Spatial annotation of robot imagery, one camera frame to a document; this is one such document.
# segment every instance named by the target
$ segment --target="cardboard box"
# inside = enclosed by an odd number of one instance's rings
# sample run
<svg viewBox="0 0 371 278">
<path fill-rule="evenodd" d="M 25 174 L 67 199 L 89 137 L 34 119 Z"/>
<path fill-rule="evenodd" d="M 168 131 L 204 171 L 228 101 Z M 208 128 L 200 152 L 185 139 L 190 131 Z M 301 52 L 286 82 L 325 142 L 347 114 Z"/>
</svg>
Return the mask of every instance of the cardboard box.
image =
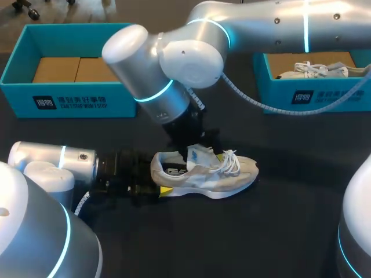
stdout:
<svg viewBox="0 0 371 278">
<path fill-rule="evenodd" d="M 362 78 L 275 79 L 293 71 L 295 63 L 329 65 L 343 62 L 347 66 L 364 68 L 371 64 L 371 50 L 310 54 L 253 55 L 254 73 L 263 104 L 290 111 L 320 109 L 338 100 Z M 352 97 L 329 112 L 371 111 L 371 82 L 367 82 Z"/>
<path fill-rule="evenodd" d="M 118 82 L 102 58 L 81 58 L 75 82 Z"/>
<path fill-rule="evenodd" d="M 43 57 L 36 69 L 33 83 L 73 83 L 80 58 Z"/>
<path fill-rule="evenodd" d="M 128 25 L 25 26 L 0 79 L 17 117 L 134 117 L 135 100 L 97 58 L 105 42 Z"/>
</svg>

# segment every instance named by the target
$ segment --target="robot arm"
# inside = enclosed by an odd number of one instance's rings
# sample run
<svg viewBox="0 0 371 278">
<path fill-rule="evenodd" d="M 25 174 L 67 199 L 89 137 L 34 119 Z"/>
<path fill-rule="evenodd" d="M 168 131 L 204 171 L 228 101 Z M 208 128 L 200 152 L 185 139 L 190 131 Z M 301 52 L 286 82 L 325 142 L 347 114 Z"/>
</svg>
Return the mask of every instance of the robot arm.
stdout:
<svg viewBox="0 0 371 278">
<path fill-rule="evenodd" d="M 173 141 L 199 142 L 199 111 L 184 86 L 209 87 L 232 52 L 305 53 L 370 47 L 368 0 L 206 1 L 187 24 L 151 35 L 140 25 L 117 32 L 103 59 Z"/>
</svg>

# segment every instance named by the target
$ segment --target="white shoelace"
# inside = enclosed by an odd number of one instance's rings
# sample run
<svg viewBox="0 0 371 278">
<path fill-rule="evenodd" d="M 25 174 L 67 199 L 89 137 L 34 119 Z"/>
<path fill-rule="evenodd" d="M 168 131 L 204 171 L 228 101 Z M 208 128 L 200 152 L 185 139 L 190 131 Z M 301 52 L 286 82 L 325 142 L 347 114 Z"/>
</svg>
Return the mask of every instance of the white shoelace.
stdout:
<svg viewBox="0 0 371 278">
<path fill-rule="evenodd" d="M 296 72 L 303 72 L 306 78 L 318 77 L 318 75 L 326 76 L 328 70 L 325 65 L 311 65 L 310 62 L 306 63 L 296 63 Z"/>
<path fill-rule="evenodd" d="M 240 171 L 241 166 L 239 165 L 237 156 L 234 154 L 235 152 L 236 151 L 232 151 L 231 149 L 224 151 L 223 164 L 218 169 L 210 170 L 210 173 L 224 172 L 226 174 L 237 174 Z"/>
</svg>

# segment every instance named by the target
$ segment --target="white sneaker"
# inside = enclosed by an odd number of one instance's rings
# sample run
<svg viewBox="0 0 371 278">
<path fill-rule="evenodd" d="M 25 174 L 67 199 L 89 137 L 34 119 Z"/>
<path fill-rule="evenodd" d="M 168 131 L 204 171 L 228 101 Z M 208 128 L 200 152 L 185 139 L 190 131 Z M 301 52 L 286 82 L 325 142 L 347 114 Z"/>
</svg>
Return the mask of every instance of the white sneaker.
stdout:
<svg viewBox="0 0 371 278">
<path fill-rule="evenodd" d="M 212 199 L 232 196 L 247 188 L 258 175 L 256 162 L 224 151 L 222 162 L 211 148 L 188 147 L 187 162 L 178 152 L 158 152 L 151 162 L 153 181 L 173 188 L 168 196 L 201 193 Z"/>
<path fill-rule="evenodd" d="M 294 71 L 284 72 L 277 79 L 290 78 L 347 78 L 364 77 L 370 66 L 366 68 L 351 68 L 339 62 L 331 65 L 311 65 L 310 62 L 296 63 Z"/>
</svg>

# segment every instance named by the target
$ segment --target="yellow label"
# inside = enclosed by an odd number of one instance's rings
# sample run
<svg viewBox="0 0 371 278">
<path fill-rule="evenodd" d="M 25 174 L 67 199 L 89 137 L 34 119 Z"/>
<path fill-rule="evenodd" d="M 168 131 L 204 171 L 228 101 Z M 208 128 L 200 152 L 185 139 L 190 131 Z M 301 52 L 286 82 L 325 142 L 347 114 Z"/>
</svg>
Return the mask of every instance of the yellow label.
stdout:
<svg viewBox="0 0 371 278">
<path fill-rule="evenodd" d="M 223 154 L 222 153 L 218 154 L 216 157 L 219 159 L 220 162 L 223 161 Z"/>
<path fill-rule="evenodd" d="M 172 192 L 173 192 L 172 188 L 160 186 L 160 195 L 158 197 L 159 198 L 164 197 Z"/>
</svg>

